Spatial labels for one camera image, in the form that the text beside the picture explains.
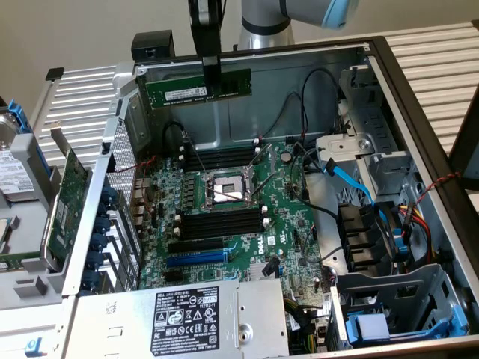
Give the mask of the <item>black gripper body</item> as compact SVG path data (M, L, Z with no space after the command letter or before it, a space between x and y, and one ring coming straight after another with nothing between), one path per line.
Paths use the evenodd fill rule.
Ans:
M191 25L219 25L223 23L226 1L188 0Z

